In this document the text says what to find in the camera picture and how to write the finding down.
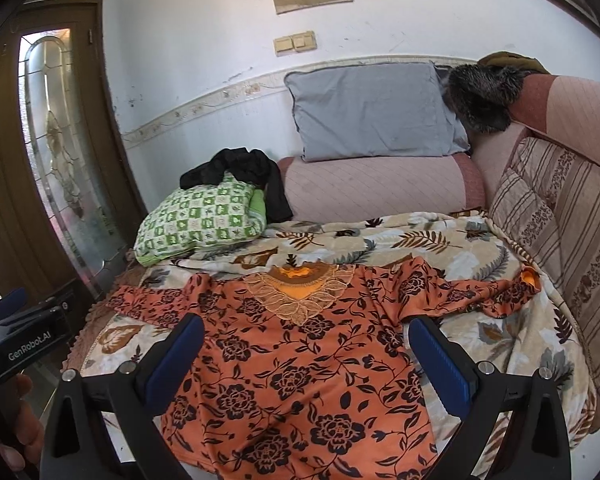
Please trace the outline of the left hand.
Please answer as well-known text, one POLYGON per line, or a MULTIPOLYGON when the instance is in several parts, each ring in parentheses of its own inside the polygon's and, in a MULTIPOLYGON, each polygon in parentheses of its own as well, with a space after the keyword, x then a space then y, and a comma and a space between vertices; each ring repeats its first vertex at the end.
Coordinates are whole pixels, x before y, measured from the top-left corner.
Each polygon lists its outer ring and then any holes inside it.
POLYGON ((18 474, 27 465, 40 464, 44 444, 44 427, 24 397, 32 390, 32 379, 17 374, 5 385, 6 420, 20 445, 20 450, 0 442, 0 455, 11 472, 18 474))

